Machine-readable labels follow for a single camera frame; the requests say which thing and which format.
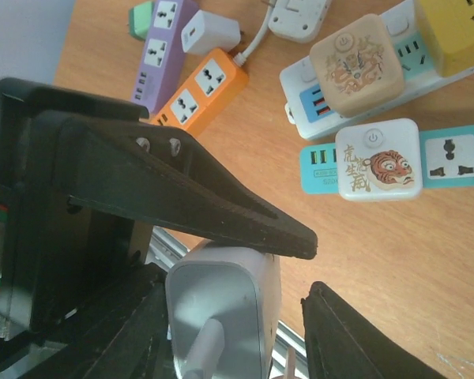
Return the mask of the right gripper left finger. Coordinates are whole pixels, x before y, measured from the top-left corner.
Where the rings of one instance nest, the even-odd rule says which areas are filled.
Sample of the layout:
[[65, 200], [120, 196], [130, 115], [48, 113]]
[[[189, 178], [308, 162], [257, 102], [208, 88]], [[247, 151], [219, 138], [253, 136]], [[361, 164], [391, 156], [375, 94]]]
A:
[[128, 271], [47, 338], [62, 349], [26, 378], [168, 378], [166, 272]]

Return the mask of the beige cube socket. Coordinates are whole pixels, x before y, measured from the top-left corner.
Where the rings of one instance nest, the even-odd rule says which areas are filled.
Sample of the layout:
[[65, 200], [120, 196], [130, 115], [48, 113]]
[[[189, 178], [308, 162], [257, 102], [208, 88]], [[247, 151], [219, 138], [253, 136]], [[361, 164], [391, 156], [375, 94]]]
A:
[[345, 118], [396, 99], [403, 69], [383, 19], [366, 14], [318, 41], [310, 63], [329, 107]]

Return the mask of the white adapter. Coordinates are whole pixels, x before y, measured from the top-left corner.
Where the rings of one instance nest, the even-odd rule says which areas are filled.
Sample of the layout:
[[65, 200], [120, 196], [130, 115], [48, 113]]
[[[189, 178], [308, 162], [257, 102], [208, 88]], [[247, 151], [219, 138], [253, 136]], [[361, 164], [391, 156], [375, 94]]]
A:
[[277, 37], [309, 43], [318, 35], [332, 0], [264, 1], [272, 7], [269, 30]]

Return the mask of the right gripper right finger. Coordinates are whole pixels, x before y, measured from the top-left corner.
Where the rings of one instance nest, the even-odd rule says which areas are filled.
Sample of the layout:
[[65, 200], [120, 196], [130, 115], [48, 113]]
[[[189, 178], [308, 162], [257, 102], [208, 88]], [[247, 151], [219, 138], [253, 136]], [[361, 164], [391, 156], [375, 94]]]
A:
[[301, 300], [311, 378], [442, 378], [394, 343], [326, 283]]

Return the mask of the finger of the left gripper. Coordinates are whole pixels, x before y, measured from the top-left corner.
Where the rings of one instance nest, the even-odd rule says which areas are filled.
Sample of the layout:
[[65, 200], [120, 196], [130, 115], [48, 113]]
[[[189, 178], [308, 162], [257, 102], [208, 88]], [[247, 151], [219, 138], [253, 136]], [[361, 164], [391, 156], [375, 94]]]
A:
[[181, 129], [72, 118], [59, 130], [53, 184], [76, 205], [220, 244], [304, 260], [317, 253], [309, 227]]

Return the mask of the small white USB charger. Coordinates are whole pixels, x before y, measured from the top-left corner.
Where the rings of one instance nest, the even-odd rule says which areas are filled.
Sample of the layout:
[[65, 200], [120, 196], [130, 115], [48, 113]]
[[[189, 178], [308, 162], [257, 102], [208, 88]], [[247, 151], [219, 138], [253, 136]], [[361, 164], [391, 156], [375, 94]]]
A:
[[240, 44], [241, 38], [237, 20], [202, 9], [191, 17], [181, 31], [183, 51], [200, 56], [215, 48], [229, 52]]

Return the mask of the white charger with pink cable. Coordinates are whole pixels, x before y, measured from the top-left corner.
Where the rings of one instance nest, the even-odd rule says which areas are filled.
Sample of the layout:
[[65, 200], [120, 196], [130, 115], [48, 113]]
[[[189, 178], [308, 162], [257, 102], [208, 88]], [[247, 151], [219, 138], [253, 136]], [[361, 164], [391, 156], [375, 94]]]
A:
[[165, 288], [177, 377], [269, 377], [278, 255], [205, 240], [168, 271]]

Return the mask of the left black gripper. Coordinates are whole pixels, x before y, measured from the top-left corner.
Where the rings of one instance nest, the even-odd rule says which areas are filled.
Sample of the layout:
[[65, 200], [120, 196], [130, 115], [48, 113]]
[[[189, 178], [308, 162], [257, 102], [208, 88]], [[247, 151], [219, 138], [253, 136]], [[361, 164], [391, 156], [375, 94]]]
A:
[[123, 100], [0, 79], [0, 372], [109, 280], [145, 260], [147, 223], [79, 205], [55, 176], [60, 156], [94, 179], [110, 166], [70, 147], [62, 136], [66, 122], [79, 115], [136, 122], [147, 114]]

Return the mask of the white cube socket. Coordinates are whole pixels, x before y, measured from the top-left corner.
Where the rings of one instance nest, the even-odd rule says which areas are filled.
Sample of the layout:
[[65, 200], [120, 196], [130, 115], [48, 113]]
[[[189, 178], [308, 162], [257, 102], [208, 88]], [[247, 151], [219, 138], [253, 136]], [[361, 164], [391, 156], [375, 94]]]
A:
[[409, 118], [340, 129], [339, 194], [347, 201], [402, 201], [423, 189], [419, 127]]

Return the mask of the yellow cube socket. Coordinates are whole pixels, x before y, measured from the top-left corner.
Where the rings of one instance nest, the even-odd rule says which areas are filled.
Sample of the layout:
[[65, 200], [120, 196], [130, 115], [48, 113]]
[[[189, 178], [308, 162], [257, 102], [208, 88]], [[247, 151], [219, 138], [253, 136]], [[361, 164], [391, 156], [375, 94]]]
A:
[[440, 76], [474, 66], [474, 1], [415, 1], [414, 13]]

